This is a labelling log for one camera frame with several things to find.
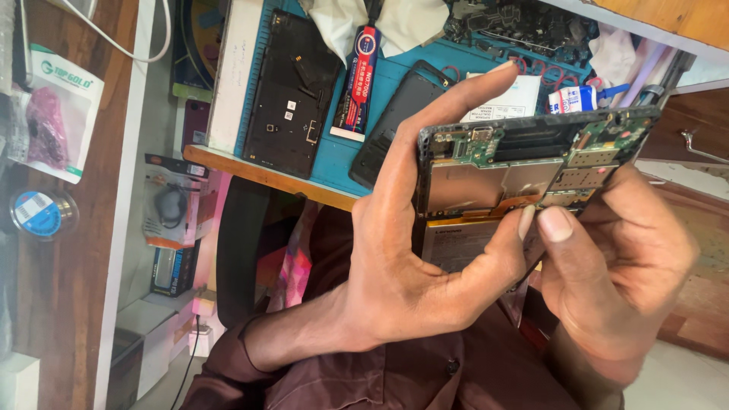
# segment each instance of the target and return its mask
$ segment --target maroon shirt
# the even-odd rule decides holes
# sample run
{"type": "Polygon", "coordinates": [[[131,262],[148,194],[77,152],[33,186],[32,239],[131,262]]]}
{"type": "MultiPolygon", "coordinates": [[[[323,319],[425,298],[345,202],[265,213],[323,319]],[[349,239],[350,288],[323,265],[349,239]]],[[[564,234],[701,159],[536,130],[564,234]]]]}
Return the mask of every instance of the maroon shirt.
{"type": "MultiPolygon", "coordinates": [[[[346,279],[350,214],[323,208],[310,247],[305,299],[346,279]]],[[[244,328],[218,340],[183,409],[578,409],[496,304],[461,332],[310,357],[275,373],[251,364],[244,328]]]]}

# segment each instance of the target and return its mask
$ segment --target sleeve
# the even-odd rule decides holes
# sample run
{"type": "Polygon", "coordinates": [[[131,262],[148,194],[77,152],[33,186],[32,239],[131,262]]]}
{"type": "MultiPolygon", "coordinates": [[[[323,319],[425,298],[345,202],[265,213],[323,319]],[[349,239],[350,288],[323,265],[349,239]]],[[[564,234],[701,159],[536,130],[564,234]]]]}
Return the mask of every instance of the sleeve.
{"type": "Polygon", "coordinates": [[[203,372],[192,380],[181,410],[263,409],[264,390],[288,368],[266,373],[253,366],[243,342],[246,326],[253,319],[220,337],[203,364],[203,372]]]}

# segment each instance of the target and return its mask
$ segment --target blue label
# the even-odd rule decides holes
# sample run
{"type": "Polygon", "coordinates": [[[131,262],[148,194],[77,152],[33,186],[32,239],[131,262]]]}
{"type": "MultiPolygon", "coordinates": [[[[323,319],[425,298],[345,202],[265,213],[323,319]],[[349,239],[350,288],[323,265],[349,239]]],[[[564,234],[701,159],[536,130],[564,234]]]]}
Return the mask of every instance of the blue label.
{"type": "Polygon", "coordinates": [[[61,227],[61,211],[43,193],[28,191],[15,201],[15,217],[33,235],[51,236],[61,227]]]}

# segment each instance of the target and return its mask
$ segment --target wooden shelf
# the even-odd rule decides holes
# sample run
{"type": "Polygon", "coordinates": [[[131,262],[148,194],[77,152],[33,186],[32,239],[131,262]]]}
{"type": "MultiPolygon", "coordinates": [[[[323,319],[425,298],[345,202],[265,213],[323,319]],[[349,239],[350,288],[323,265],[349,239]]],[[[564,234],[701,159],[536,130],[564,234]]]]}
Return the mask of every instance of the wooden shelf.
{"type": "Polygon", "coordinates": [[[349,212],[351,212],[354,202],[359,198],[342,190],[248,163],[231,154],[213,150],[202,145],[187,145],[184,150],[184,158],[210,168],[225,171],[237,177],[249,179],[277,190],[305,196],[312,201],[344,209],[349,212]]]}

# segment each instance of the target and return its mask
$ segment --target black cable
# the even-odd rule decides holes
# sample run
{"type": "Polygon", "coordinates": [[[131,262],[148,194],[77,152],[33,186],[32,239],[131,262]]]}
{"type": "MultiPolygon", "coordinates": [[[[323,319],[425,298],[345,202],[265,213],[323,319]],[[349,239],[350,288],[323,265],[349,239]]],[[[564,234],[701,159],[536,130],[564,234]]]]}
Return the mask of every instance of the black cable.
{"type": "Polygon", "coordinates": [[[170,407],[170,410],[175,409],[175,404],[177,404],[177,399],[180,398],[180,393],[182,393],[182,388],[184,387],[184,381],[187,379],[187,372],[190,371],[190,365],[192,364],[192,359],[195,358],[195,349],[198,348],[198,339],[200,338],[200,315],[195,315],[195,321],[198,324],[198,334],[195,336],[195,346],[192,347],[192,354],[190,355],[190,361],[187,363],[187,369],[184,371],[184,377],[182,377],[182,383],[180,384],[180,390],[177,390],[177,396],[175,396],[175,401],[172,402],[172,407],[170,407]]]}

